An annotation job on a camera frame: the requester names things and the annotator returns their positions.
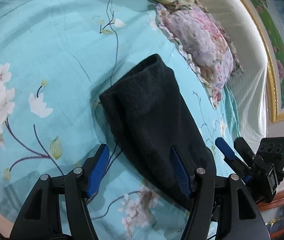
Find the pink purple floral pillow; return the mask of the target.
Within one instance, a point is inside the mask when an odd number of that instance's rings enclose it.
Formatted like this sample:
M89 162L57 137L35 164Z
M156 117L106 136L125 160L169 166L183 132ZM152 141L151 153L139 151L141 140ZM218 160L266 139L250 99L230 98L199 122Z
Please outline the pink purple floral pillow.
M233 39L198 3L177 0L159 3L155 9L158 27L175 44L217 108L229 78L243 74Z

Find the black knit pants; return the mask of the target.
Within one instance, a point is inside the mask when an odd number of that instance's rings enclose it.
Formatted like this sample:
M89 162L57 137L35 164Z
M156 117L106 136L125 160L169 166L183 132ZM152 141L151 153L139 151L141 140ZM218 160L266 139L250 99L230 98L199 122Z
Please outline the black knit pants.
M178 205L190 210L169 159L177 145L195 165L216 174L206 147L180 93L174 72L158 54L142 60L99 96L107 123L137 171Z

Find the striped padded headboard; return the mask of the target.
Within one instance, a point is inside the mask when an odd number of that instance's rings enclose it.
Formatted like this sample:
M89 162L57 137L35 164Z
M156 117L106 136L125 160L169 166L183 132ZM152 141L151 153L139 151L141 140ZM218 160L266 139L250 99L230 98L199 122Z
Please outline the striped padded headboard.
M236 100L239 132L258 150L267 135L266 82L268 57L262 37L242 0L199 0L232 38L243 73L227 83Z

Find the wooden cabinet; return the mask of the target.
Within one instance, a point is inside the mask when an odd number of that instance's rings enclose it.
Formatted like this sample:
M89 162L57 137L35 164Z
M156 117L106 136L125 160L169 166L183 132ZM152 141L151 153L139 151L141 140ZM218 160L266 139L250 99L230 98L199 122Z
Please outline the wooden cabinet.
M257 205L271 239L280 239L284 233L284 190L277 193L270 203Z

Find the turquoise floral bed sheet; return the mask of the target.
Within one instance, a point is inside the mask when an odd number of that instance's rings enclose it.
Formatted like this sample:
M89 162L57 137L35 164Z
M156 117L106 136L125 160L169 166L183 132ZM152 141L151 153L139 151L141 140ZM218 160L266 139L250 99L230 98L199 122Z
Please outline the turquoise floral bed sheet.
M237 133L227 87L217 109L155 23L151 0L0 0L0 232L12 224L40 175L68 173L105 143L111 167L88 209L100 239L180 239L188 212L149 185L116 144L99 95L159 54L212 151Z

